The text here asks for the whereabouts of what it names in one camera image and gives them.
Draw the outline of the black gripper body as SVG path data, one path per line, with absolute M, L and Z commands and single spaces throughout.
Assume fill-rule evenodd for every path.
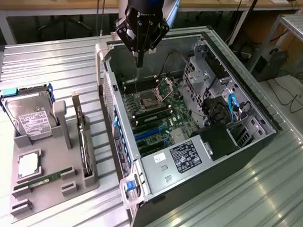
M 150 16 L 163 18 L 164 0 L 128 0 L 125 11 L 125 18 L 131 26 L 133 32 L 137 35 L 137 48 L 139 52 L 140 26 L 141 21 Z

